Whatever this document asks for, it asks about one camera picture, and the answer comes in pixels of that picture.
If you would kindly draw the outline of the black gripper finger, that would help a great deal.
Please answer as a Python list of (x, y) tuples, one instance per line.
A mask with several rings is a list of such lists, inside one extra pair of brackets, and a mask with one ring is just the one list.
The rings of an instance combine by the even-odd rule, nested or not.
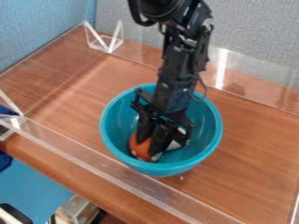
[(139, 114), (136, 125), (136, 142), (140, 144), (153, 134), (155, 119), (144, 113)]
[(151, 156), (155, 156), (167, 150), (174, 140), (175, 128), (176, 124), (171, 121), (159, 122), (153, 125), (148, 151)]

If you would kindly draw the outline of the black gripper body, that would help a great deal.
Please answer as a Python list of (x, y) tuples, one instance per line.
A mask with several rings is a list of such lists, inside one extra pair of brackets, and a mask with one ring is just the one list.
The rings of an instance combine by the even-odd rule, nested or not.
[(137, 114), (148, 114), (155, 123), (171, 121), (176, 124), (172, 141), (184, 146), (191, 139), (194, 124), (186, 115), (195, 90), (195, 75), (188, 72), (159, 71), (153, 92), (137, 88), (131, 107)]

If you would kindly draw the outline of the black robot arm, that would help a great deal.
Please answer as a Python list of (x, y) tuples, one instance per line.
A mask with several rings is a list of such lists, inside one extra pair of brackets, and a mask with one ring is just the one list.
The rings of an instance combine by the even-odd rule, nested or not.
[(163, 153), (172, 142), (190, 142), (194, 124), (186, 116), (206, 70), (214, 25), (204, 0), (127, 0), (132, 19), (144, 26), (159, 26), (163, 40), (163, 65), (153, 92), (135, 91), (131, 102), (139, 114), (135, 142), (148, 142), (148, 156)]

